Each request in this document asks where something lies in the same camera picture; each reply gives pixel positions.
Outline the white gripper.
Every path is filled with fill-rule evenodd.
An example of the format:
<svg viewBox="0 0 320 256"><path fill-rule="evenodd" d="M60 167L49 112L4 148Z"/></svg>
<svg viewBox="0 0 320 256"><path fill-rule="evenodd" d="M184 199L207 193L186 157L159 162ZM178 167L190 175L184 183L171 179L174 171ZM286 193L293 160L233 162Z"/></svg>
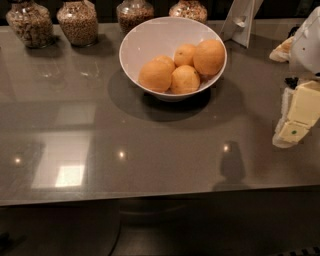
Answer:
<svg viewBox="0 0 320 256"><path fill-rule="evenodd" d="M320 6L296 31L269 55L276 62L288 62L292 72L311 79L320 78ZM302 80L282 95L281 118L272 139L278 148L297 145L320 119L320 82Z"/></svg>

